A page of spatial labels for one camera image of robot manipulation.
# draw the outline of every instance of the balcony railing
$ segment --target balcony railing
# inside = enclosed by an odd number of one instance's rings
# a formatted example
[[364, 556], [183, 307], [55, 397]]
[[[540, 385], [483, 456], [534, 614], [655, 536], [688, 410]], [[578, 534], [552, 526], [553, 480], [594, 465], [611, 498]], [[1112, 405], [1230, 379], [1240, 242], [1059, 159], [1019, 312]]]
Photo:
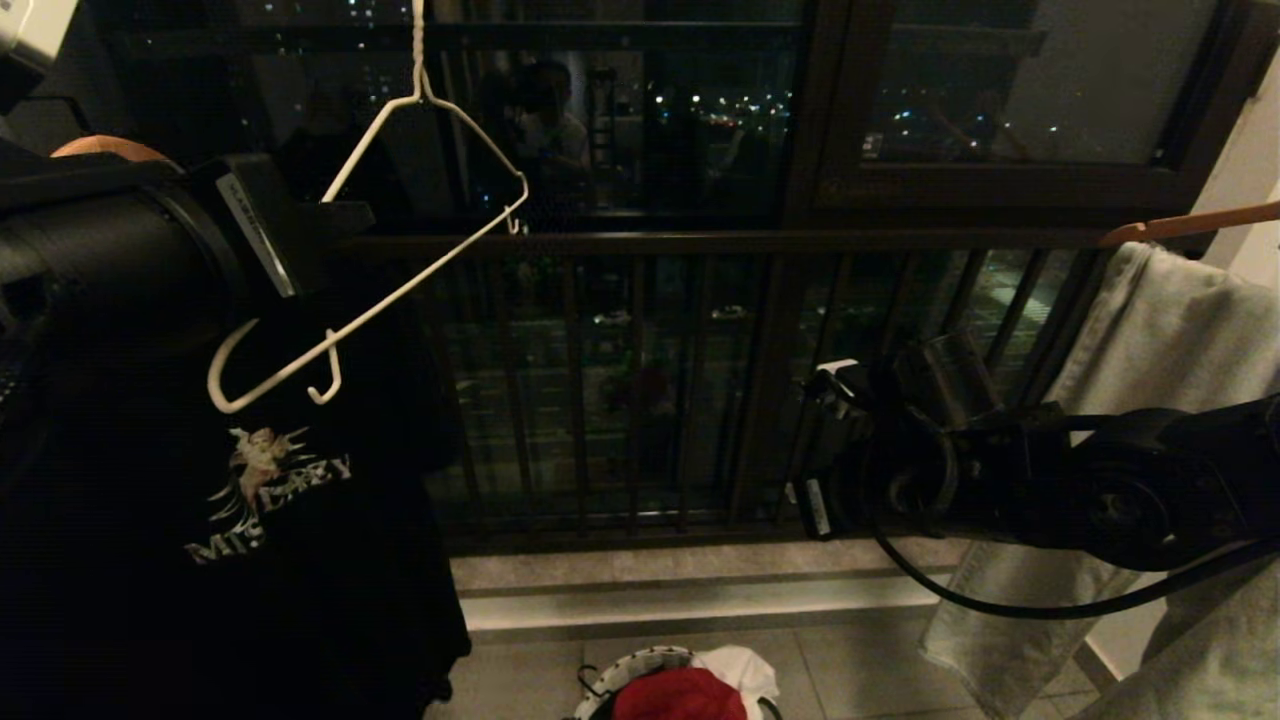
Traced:
[[[416, 295], [463, 430], [429, 480], [447, 533], [462, 552], [794, 534], [817, 363], [968, 327], [1005, 398], [1038, 400], [1101, 282], [1098, 234], [486, 238]], [[452, 241], [358, 243], [419, 266]]]

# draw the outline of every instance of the orange hanger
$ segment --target orange hanger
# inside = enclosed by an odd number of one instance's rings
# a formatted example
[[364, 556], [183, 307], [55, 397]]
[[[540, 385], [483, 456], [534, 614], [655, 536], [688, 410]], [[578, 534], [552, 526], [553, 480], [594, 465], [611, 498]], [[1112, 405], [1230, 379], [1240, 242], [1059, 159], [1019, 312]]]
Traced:
[[1236, 225], [1252, 225], [1270, 220], [1280, 220], [1280, 200], [1263, 202], [1262, 205], [1249, 205], [1248, 208], [1235, 208], [1234, 210], [1180, 215], [1178, 218], [1151, 220], [1149, 223], [1123, 225], [1102, 236], [1102, 240], [1098, 241], [1098, 247], [1119, 247], [1125, 242], [1169, 240], [1171, 237], [1213, 232]]

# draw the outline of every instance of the red cloth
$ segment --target red cloth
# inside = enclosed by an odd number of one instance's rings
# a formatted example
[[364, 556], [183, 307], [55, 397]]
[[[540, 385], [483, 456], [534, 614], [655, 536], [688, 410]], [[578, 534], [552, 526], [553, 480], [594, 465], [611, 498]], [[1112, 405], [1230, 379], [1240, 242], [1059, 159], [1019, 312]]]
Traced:
[[746, 720], [742, 696], [704, 667], [666, 670], [627, 683], [613, 720]]

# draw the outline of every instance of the angel graphic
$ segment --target angel graphic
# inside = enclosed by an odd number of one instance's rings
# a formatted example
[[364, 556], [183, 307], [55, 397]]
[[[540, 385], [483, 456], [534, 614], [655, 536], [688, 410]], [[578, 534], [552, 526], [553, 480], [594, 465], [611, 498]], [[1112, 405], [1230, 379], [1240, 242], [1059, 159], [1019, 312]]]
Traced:
[[[236, 452], [232, 454], [230, 469], [243, 468], [239, 477], [236, 478], [234, 474], [228, 478], [227, 487], [218, 495], [210, 497], [210, 501], [218, 501], [230, 496], [225, 507], [216, 512], [210, 520], [218, 520], [227, 518], [236, 512], [237, 509], [241, 510], [244, 518], [257, 516], [257, 493], [266, 483], [279, 478], [284, 469], [282, 464], [284, 460], [296, 451], [306, 446], [306, 443], [294, 443], [293, 438], [307, 432], [307, 428], [301, 430], [294, 430], [284, 436], [276, 436], [271, 428], [262, 428], [252, 433], [247, 433], [239, 428], [232, 428], [230, 434], [237, 439]], [[305, 456], [293, 457], [293, 460], [303, 460]]]

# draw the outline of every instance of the laundry basket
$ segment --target laundry basket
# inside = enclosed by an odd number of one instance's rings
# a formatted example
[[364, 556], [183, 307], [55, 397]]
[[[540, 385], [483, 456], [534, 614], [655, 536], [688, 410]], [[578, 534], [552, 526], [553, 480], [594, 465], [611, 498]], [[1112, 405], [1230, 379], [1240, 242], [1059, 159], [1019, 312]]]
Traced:
[[[692, 661], [694, 652], [687, 648], [658, 646], [621, 657], [604, 671], [594, 665], [584, 665], [577, 669], [577, 682], [585, 691], [582, 702], [573, 715], [564, 720], [612, 720], [613, 703], [631, 680], [664, 670], [689, 667]], [[596, 674], [594, 682], [588, 679], [590, 673]], [[782, 720], [781, 711], [768, 698], [760, 698], [760, 710], [767, 720]]]

